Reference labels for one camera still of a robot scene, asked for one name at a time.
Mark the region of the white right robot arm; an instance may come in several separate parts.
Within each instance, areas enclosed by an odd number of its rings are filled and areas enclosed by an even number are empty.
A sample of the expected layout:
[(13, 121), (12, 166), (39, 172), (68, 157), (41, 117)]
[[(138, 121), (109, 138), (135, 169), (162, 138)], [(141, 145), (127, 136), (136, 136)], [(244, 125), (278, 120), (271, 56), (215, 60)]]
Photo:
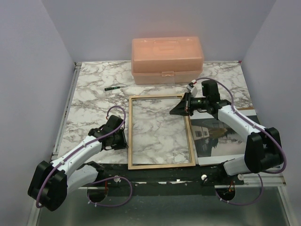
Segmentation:
[(221, 99), (218, 87), (221, 82), (202, 78), (202, 97), (196, 97), (197, 80), (187, 86), (187, 92), (180, 102), (170, 110), (170, 115), (192, 116), (195, 111), (204, 110), (216, 120), (224, 122), (242, 138), (246, 149), (242, 157), (220, 163), (216, 168), (217, 181), (223, 185), (233, 180), (234, 175), (248, 173), (271, 173), (270, 169), (281, 166), (286, 169), (287, 160), (281, 146), (279, 131), (266, 128), (247, 118), (234, 106), (233, 100)]

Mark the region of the rectangular picture frame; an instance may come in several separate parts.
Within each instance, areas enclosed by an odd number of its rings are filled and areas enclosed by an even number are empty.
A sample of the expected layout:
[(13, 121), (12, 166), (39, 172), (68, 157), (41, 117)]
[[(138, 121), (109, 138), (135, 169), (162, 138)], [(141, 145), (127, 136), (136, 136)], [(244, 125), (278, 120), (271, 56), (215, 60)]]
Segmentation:
[(182, 94), (129, 97), (128, 169), (196, 164), (189, 117), (169, 114), (182, 97)]

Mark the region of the glossy photo print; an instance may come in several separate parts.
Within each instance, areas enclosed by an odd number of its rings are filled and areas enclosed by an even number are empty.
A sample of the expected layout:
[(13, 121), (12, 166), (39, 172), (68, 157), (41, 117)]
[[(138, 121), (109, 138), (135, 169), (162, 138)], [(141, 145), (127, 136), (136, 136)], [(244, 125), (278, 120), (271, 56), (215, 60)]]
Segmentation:
[(245, 153), (245, 139), (208, 113), (195, 112), (190, 117), (190, 128), (201, 166), (219, 164)]

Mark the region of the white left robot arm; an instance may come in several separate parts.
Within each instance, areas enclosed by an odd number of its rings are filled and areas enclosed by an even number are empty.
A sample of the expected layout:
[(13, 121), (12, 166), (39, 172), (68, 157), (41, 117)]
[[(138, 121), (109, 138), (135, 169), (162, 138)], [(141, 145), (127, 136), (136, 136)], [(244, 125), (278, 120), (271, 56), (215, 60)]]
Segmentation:
[(55, 211), (72, 190), (89, 183), (101, 185), (104, 174), (85, 161), (102, 150), (127, 148), (124, 124), (125, 119), (111, 115), (104, 125), (91, 129), (67, 154), (51, 162), (40, 162), (28, 188), (36, 207)]

